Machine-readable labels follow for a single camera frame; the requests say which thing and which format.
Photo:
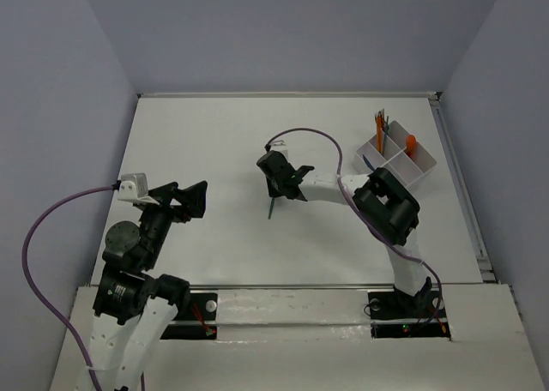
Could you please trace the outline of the teal plastic knife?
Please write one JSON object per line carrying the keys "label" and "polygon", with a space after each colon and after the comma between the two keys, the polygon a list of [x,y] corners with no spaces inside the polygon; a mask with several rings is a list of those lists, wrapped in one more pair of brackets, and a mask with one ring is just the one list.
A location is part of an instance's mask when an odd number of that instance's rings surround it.
{"label": "teal plastic knife", "polygon": [[269,209],[268,209],[268,220],[271,220],[272,218],[274,207],[275,207],[275,198],[271,197],[270,203],[269,203]]}

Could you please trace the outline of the teal chopstick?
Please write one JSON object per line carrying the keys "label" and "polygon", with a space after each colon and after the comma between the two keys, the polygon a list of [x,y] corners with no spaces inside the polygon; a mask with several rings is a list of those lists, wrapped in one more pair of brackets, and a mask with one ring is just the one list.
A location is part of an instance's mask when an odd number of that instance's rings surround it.
{"label": "teal chopstick", "polygon": [[385,110],[382,109],[377,117],[377,135],[378,148],[381,155],[384,155],[386,141],[389,134],[389,117],[385,115]]}

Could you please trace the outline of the orange plastic spoon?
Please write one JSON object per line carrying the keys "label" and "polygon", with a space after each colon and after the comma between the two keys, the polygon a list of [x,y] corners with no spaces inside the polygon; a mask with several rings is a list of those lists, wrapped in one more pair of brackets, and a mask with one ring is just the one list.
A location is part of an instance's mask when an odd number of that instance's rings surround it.
{"label": "orange plastic spoon", "polygon": [[409,158],[412,158],[413,157],[413,154],[416,150],[416,147],[417,147],[417,140],[416,140],[416,137],[414,135],[408,135],[407,138],[406,138],[406,148],[405,148],[405,154],[409,157]]}

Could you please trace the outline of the dark blue plastic knife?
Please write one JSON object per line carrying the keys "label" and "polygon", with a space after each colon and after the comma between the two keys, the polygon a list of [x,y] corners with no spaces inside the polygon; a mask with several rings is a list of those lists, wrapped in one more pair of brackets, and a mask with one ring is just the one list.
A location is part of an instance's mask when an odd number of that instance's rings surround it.
{"label": "dark blue plastic knife", "polygon": [[373,166],[373,164],[368,160],[368,158],[363,154],[362,155],[362,159],[365,163],[365,165],[371,170],[371,171],[375,171],[375,167]]}

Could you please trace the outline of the orange yellow chopstick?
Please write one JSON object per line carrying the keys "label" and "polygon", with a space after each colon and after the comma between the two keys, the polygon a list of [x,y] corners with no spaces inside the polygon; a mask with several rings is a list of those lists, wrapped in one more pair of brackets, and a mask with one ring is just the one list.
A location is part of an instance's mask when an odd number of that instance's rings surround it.
{"label": "orange yellow chopstick", "polygon": [[377,151],[382,153],[383,149],[383,112],[378,111],[375,116],[376,128],[377,128]]}

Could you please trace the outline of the red orange chopstick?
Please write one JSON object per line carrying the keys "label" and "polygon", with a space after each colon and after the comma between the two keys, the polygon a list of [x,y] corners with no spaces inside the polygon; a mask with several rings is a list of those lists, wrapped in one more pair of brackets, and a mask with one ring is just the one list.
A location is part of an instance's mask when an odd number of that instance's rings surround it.
{"label": "red orange chopstick", "polygon": [[382,109],[377,113],[376,125],[377,125],[377,149],[380,154],[383,154],[383,147],[385,143],[385,130],[386,130],[386,119],[385,119],[384,109]]}

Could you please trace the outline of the copper fork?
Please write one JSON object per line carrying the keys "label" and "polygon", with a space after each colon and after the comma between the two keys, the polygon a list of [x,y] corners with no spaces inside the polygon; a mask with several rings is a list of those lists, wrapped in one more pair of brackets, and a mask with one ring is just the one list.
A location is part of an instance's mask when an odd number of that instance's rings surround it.
{"label": "copper fork", "polygon": [[385,137],[389,136],[389,116],[383,117],[383,132]]}

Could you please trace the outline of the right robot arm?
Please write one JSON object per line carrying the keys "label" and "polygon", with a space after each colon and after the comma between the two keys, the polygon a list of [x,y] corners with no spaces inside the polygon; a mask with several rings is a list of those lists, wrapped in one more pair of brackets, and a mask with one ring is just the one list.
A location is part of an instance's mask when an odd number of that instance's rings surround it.
{"label": "right robot arm", "polygon": [[284,153],[274,150],[256,165],[271,197],[348,205],[385,245],[395,277],[396,308],[413,316],[425,307],[432,282],[417,243],[419,203],[391,171],[379,167],[370,174],[342,176],[311,165],[296,169]]}

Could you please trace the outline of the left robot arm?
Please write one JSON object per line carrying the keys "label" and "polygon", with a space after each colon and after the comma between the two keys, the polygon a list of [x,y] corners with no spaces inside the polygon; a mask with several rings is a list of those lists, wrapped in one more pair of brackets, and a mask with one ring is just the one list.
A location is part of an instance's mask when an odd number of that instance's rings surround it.
{"label": "left robot arm", "polygon": [[175,182],[149,189],[142,173],[120,178],[118,199],[141,212],[138,222],[119,221],[105,248],[89,341],[90,360],[77,390],[135,390],[169,323],[190,307],[190,284],[179,277],[148,275],[174,223],[206,211],[205,181],[180,189]]}

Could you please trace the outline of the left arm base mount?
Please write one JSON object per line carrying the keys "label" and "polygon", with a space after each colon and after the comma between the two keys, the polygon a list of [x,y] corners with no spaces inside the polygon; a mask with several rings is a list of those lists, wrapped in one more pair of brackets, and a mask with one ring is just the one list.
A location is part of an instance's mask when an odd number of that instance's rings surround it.
{"label": "left arm base mount", "polygon": [[161,339],[216,340],[217,310],[217,292],[192,292],[189,306],[169,323]]}

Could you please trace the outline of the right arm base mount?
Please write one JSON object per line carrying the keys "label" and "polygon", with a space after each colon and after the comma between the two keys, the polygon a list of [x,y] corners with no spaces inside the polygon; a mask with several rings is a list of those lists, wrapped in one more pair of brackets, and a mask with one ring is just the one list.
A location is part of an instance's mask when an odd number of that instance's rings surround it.
{"label": "right arm base mount", "polygon": [[451,337],[443,301],[439,302],[438,290],[430,292],[426,303],[419,308],[400,304],[393,291],[369,292],[363,311],[370,318],[371,337],[374,340]]}

